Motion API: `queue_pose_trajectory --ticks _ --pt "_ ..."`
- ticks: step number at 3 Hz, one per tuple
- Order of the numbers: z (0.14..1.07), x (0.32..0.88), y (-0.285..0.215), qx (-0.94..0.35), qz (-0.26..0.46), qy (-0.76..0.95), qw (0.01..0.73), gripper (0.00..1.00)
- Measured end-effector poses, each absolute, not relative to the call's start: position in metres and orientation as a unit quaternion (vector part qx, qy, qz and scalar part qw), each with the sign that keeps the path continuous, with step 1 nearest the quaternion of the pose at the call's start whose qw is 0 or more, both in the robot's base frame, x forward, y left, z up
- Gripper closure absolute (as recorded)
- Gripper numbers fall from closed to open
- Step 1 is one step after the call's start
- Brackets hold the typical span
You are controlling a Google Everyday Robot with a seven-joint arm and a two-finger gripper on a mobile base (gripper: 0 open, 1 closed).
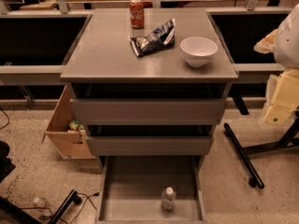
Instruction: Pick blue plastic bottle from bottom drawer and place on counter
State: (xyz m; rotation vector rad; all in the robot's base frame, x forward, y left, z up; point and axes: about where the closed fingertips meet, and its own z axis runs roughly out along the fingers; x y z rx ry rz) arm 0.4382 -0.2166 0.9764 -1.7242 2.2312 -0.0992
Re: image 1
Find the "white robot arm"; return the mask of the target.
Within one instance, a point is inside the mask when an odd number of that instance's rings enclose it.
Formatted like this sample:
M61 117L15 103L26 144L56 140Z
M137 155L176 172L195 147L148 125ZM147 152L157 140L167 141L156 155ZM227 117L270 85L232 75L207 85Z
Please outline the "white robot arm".
M299 107L299 4L253 49L273 53L275 62L284 67L279 76L271 75L267 81L262 114L262 122L280 125Z

